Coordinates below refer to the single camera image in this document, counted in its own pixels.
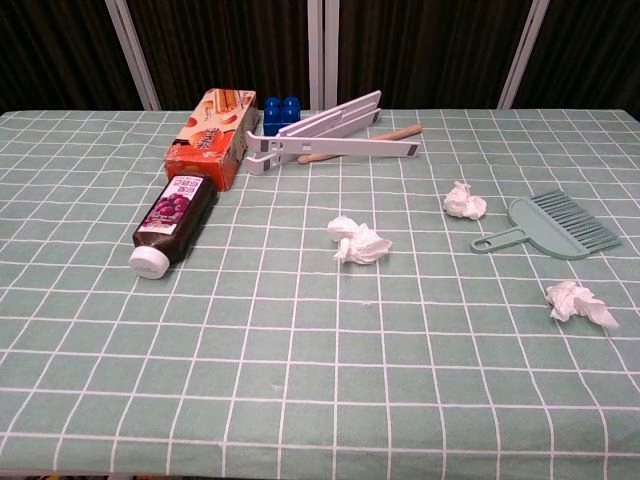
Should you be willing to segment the mint green hand brush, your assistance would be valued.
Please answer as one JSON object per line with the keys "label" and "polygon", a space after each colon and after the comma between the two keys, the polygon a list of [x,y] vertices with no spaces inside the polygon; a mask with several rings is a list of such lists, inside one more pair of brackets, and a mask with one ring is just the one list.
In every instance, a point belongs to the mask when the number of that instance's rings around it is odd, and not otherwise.
{"label": "mint green hand brush", "polygon": [[562,260],[580,260],[617,247],[621,239],[562,190],[517,198],[507,211],[511,228],[471,242],[484,254],[520,243]]}

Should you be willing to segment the white folding laptop stand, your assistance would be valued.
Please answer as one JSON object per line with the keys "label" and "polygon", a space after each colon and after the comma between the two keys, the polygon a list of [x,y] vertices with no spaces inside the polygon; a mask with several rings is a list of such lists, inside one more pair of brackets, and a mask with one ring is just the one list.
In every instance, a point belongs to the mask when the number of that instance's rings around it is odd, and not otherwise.
{"label": "white folding laptop stand", "polygon": [[418,143],[410,138],[397,141],[355,138],[353,135],[372,126],[381,109],[379,90],[337,105],[296,123],[281,128],[275,136],[245,135],[253,156],[243,160],[244,169],[252,175],[296,161],[302,155],[332,154],[339,156],[413,157]]}

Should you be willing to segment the green checked tablecloth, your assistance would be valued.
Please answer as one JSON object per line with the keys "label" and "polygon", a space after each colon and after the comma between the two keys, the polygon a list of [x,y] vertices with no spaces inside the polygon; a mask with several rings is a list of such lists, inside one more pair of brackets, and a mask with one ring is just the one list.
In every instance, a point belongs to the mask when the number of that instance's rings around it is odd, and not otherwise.
{"label": "green checked tablecloth", "polygon": [[[188,257],[127,265],[183,112],[0,115],[0,475],[640,480],[640,122],[386,110],[409,159],[240,174]],[[479,220],[444,211],[459,181]],[[621,244],[477,254],[562,190]],[[338,216],[391,240],[334,259]],[[574,281],[619,323],[551,317]]]}

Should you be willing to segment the wooden stick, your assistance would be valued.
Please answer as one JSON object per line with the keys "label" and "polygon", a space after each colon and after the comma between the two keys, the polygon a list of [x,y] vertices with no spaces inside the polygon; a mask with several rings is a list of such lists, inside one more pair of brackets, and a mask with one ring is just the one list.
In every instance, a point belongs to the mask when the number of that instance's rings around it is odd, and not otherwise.
{"label": "wooden stick", "polygon": [[[411,137],[413,135],[418,135],[422,132],[423,127],[420,123],[416,123],[402,129],[394,130],[392,132],[388,132],[385,134],[381,134],[375,137],[371,137],[371,140],[390,140],[397,141],[404,138]],[[316,161],[324,161],[336,158],[336,155],[332,154],[311,154],[311,155],[302,155],[298,157],[298,163],[300,165],[308,164]]]}

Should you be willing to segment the blue toy building brick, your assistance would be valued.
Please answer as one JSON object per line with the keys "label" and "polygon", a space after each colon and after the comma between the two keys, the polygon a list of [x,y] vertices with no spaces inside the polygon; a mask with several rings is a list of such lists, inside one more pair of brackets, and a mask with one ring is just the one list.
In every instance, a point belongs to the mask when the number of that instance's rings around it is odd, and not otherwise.
{"label": "blue toy building brick", "polygon": [[268,97],[264,102],[263,132],[265,136],[275,136],[281,128],[300,120],[300,101],[298,97],[284,99]]}

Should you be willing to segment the orange biscuit box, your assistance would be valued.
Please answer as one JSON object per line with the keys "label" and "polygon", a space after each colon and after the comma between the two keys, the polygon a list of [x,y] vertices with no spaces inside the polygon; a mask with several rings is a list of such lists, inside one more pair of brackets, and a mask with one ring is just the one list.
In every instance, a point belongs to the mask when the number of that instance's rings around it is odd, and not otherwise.
{"label": "orange biscuit box", "polygon": [[205,174],[218,191],[230,190],[247,149],[245,134],[258,121],[254,91],[208,90],[164,155],[167,177]]}

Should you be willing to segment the grape juice bottle white cap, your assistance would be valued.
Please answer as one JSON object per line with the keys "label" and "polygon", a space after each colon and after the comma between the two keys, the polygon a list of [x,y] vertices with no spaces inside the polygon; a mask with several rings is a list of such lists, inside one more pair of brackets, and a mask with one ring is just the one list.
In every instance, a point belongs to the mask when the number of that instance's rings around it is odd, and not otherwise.
{"label": "grape juice bottle white cap", "polygon": [[140,277],[160,279],[182,261],[217,190],[204,174],[176,174],[133,233],[129,267]]}

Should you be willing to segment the dark pleated curtain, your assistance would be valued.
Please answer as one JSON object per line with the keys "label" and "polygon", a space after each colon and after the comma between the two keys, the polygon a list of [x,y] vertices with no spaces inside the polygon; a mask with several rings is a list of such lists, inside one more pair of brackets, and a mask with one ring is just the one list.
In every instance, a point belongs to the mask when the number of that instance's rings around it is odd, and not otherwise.
{"label": "dark pleated curtain", "polygon": [[[493,108],[533,0],[339,0],[337,98]],[[308,0],[126,0],[161,107],[211,87],[310,100]],[[551,0],[518,108],[640,120],[640,0]],[[0,114],[142,108],[105,0],[0,0]]]}

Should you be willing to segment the white frame pole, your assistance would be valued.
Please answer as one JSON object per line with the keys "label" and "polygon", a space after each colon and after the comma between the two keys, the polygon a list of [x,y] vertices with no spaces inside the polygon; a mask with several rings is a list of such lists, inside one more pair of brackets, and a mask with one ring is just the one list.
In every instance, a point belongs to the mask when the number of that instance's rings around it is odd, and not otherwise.
{"label": "white frame pole", "polygon": [[531,1],[529,13],[497,104],[498,109],[511,109],[513,106],[549,4],[550,0]]}
{"label": "white frame pole", "polygon": [[324,108],[338,104],[340,0],[324,1]]}
{"label": "white frame pole", "polygon": [[143,108],[153,111],[160,110],[161,104],[127,0],[104,1]]}
{"label": "white frame pole", "polygon": [[307,0],[309,101],[312,110],[324,108],[323,0]]}

